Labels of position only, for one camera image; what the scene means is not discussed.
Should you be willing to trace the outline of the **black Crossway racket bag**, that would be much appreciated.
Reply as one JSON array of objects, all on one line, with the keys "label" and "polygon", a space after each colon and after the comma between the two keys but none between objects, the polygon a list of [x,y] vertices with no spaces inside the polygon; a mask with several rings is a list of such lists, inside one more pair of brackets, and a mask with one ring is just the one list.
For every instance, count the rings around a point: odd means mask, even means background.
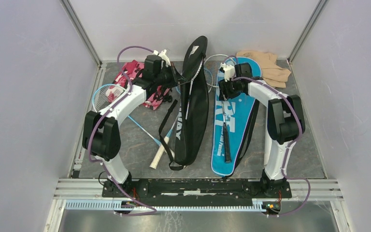
[{"label": "black Crossway racket bag", "polygon": [[[189,79],[189,82],[195,75],[195,68],[198,68],[202,57],[206,57],[208,39],[201,35],[192,42],[189,46],[185,58],[183,60],[182,72],[177,75]],[[197,158],[205,134],[208,111],[209,111],[209,96],[206,78],[204,74],[204,64],[196,79],[193,82],[191,93],[190,110],[188,119],[186,116],[186,105],[190,83],[178,86],[180,89],[180,99],[175,100],[166,113],[163,122],[160,124],[159,130],[162,131],[170,114],[176,104],[179,104],[179,112],[177,115],[174,152],[170,151],[168,144],[163,142],[163,146],[168,152],[169,168],[173,171],[180,171],[186,166],[191,165]]]}]

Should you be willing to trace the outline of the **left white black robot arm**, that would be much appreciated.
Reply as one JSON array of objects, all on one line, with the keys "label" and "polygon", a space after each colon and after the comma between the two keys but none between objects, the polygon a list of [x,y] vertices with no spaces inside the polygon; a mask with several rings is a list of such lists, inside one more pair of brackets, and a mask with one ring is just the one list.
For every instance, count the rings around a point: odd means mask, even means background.
[{"label": "left white black robot arm", "polygon": [[132,183],[127,181],[130,172],[119,155],[120,126],[134,109],[157,93],[158,87],[175,86],[178,75],[164,52],[148,55],[140,77],[128,80],[127,88],[117,86],[119,95],[115,100],[85,116],[82,146],[89,152],[91,162],[103,164],[108,179],[114,182],[114,191],[121,197],[131,194]]}]

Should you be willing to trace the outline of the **white shuttlecock tube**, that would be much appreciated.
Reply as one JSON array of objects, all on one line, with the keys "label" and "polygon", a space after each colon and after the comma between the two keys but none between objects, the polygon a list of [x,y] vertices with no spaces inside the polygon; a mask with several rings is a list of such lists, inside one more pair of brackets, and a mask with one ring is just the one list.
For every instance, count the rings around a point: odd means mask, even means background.
[{"label": "white shuttlecock tube", "polygon": [[264,145],[264,166],[268,164],[271,154],[272,139],[268,132],[265,132],[265,145]]}]

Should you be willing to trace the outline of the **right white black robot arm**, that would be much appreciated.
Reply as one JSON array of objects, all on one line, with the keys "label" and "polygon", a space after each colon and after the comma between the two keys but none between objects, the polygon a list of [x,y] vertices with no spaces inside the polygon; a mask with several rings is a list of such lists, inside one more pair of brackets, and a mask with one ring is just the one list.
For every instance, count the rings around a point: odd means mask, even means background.
[{"label": "right white black robot arm", "polygon": [[248,63],[221,63],[224,78],[218,82],[220,100],[230,100],[244,93],[255,98],[266,109],[264,170],[259,189],[263,196],[272,197],[288,187],[286,166],[297,141],[305,131],[301,99],[286,95],[271,87],[259,76],[252,75]]}]

